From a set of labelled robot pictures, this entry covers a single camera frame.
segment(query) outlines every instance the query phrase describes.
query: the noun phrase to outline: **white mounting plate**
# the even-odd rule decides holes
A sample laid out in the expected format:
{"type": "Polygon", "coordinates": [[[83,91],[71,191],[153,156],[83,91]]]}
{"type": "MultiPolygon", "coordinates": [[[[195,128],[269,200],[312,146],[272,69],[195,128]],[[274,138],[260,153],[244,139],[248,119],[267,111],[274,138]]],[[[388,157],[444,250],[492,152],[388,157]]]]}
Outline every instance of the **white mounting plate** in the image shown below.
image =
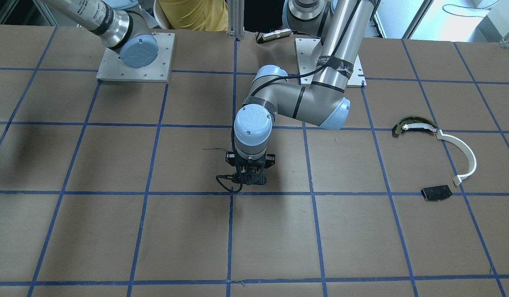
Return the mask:
{"type": "Polygon", "coordinates": [[[126,66],[119,59],[119,54],[106,49],[100,62],[97,79],[103,81],[146,81],[150,83],[168,82],[175,34],[154,32],[152,35],[157,40],[157,45],[159,45],[159,54],[154,62],[141,68],[132,68],[126,66]]]}
{"type": "MultiPolygon", "coordinates": [[[[311,38],[295,38],[295,48],[297,51],[297,62],[298,69],[300,69],[300,74],[310,73],[316,68],[316,63],[311,59],[311,53],[313,52],[313,48],[320,39],[311,39],[311,38]]],[[[313,75],[303,77],[300,79],[301,85],[308,86],[313,79],[313,75]]],[[[355,59],[354,63],[354,72],[352,77],[350,77],[348,84],[346,85],[348,88],[360,88],[362,84],[366,86],[366,79],[364,79],[363,67],[361,66],[361,60],[359,56],[355,59]]]]}

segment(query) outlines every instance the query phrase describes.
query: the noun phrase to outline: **yellow fabric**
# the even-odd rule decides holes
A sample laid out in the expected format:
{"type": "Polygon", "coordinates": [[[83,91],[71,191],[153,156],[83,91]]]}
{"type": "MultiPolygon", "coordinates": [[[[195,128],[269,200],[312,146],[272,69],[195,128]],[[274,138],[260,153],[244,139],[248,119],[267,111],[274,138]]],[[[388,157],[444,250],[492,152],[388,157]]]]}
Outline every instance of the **yellow fabric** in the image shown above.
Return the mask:
{"type": "Polygon", "coordinates": [[[227,4],[224,0],[158,0],[174,29],[226,31],[227,4]]]}

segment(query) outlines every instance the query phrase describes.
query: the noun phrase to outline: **white chair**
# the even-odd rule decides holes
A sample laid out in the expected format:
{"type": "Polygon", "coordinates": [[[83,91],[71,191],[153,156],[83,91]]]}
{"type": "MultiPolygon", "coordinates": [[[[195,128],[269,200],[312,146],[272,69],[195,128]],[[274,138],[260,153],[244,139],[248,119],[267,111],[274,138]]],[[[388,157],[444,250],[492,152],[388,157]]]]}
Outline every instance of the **white chair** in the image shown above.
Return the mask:
{"type": "Polygon", "coordinates": [[[161,29],[172,29],[158,0],[154,0],[154,18],[161,29]]]}

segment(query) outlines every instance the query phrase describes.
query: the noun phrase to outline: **robotic arm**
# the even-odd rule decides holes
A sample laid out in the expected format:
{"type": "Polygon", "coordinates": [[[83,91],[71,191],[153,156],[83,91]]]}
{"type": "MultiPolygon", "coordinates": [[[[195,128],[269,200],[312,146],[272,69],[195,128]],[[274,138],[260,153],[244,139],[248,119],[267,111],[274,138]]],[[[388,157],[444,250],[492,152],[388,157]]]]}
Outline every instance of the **robotic arm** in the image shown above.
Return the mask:
{"type": "Polygon", "coordinates": [[[99,36],[127,66],[141,68],[157,58],[159,47],[147,24],[155,21],[134,0],[128,0],[117,11],[101,0],[43,2],[99,36]]]}
{"type": "Polygon", "coordinates": [[[233,175],[216,177],[243,184],[263,185],[264,169],[275,163],[266,154],[273,122],[278,115],[301,120],[321,128],[339,130],[350,109],[344,90],[353,73],[353,64],[374,11],[374,0],[288,0],[283,23],[291,29],[321,38],[313,50],[317,56],[315,71],[288,75],[274,65],[260,68],[234,120],[232,152],[226,162],[236,168],[233,175]],[[289,83],[287,79],[313,76],[309,87],[289,83]]]}

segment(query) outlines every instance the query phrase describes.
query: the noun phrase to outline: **blue joint cap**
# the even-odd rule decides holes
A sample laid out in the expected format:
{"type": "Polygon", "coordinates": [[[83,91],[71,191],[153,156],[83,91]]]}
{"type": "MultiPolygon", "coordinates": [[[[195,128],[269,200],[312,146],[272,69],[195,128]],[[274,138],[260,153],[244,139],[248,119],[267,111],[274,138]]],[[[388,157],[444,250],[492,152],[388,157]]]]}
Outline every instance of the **blue joint cap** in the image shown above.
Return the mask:
{"type": "Polygon", "coordinates": [[[150,65],[157,58],[159,46],[152,35],[136,36],[125,45],[120,52],[121,61],[132,68],[150,65]]]}
{"type": "Polygon", "coordinates": [[[282,24],[285,28],[289,28],[289,23],[287,21],[287,11],[288,11],[288,0],[285,0],[284,7],[282,10],[282,24]]]}
{"type": "Polygon", "coordinates": [[[337,0],[332,1],[332,13],[335,12],[335,8],[337,7],[337,0]]]}
{"type": "Polygon", "coordinates": [[[103,0],[108,4],[114,11],[121,11],[128,8],[132,8],[139,4],[138,0],[103,0]]]}
{"type": "Polygon", "coordinates": [[[268,75],[287,76],[287,72],[286,70],[283,70],[276,65],[265,65],[258,69],[258,73],[256,73],[256,77],[253,79],[253,81],[268,75]]]}
{"type": "Polygon", "coordinates": [[[339,106],[332,111],[332,114],[319,126],[329,130],[340,130],[346,122],[350,111],[350,100],[343,98],[339,106]]]}
{"type": "Polygon", "coordinates": [[[245,105],[234,119],[234,135],[238,141],[247,146],[264,143],[269,138],[272,128],[271,114],[258,104],[245,105]]]}

